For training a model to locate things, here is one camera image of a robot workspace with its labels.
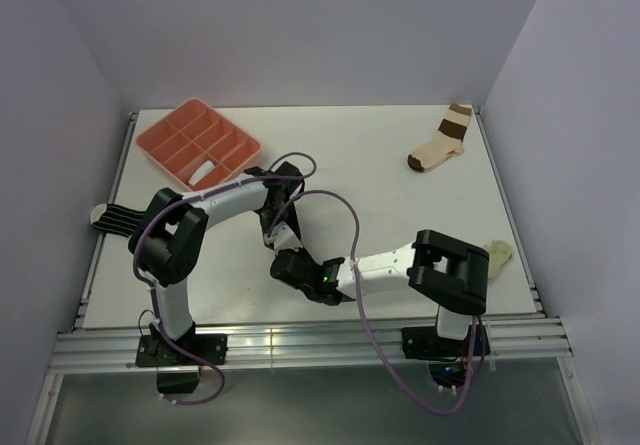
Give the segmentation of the white sock with black stripes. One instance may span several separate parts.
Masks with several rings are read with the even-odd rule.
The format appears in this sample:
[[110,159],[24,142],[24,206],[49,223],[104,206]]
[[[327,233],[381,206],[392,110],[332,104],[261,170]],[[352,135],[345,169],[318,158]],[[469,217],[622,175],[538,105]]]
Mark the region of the white sock with black stripes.
[[204,179],[209,173],[211,173],[215,168],[216,168],[216,165],[210,160],[203,162],[189,178],[188,185],[195,186],[198,182]]

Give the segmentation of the black white striped ankle sock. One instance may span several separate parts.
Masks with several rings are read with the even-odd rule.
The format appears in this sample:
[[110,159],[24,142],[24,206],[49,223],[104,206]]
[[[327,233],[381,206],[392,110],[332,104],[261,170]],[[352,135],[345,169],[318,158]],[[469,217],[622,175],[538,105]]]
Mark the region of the black white striped ankle sock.
[[90,214],[90,224],[105,234],[130,237],[142,221],[144,211],[110,203],[96,205]]

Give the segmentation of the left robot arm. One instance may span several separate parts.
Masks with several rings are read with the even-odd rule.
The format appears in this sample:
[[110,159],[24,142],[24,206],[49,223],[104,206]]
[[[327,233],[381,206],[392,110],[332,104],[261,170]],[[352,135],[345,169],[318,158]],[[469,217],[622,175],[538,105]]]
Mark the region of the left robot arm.
[[266,247],[273,246],[269,232],[284,222],[300,235],[296,213],[278,212],[304,185],[304,175],[285,161],[276,170],[251,167],[235,179],[200,192],[178,194],[158,191],[129,239],[134,276],[147,284],[161,333],[159,353],[172,364],[183,364],[195,351],[190,335],[187,277],[195,268],[206,232],[245,212],[259,217]]

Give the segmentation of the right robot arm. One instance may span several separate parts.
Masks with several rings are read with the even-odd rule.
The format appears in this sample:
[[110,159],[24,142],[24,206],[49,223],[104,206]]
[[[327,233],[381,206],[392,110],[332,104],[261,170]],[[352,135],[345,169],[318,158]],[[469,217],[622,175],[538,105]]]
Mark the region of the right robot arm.
[[433,230],[390,252],[316,262],[286,224],[265,237],[274,250],[272,278],[300,291],[308,300],[338,306],[361,294],[412,289],[437,305],[435,348],[452,355],[468,339],[472,319],[486,312],[489,253]]

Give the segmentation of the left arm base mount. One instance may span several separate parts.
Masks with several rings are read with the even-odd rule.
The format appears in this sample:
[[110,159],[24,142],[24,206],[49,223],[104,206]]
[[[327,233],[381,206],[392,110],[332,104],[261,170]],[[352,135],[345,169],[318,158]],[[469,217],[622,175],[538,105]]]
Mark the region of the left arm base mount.
[[139,338],[134,366],[156,369],[156,388],[164,397],[176,398],[196,391],[203,368],[212,368],[225,385],[219,369],[225,363],[228,336],[226,334],[198,334],[189,330],[177,341],[167,341],[155,328]]

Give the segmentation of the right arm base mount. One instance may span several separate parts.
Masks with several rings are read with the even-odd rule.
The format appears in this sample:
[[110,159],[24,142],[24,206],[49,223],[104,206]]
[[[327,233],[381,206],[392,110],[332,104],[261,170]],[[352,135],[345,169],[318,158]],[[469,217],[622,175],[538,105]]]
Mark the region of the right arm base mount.
[[449,392],[458,398],[465,389],[467,375],[471,380],[479,372],[491,353],[486,326],[479,322],[476,335],[463,340],[439,337],[435,326],[404,327],[401,329],[402,352],[406,360],[428,363],[428,373],[439,393]]

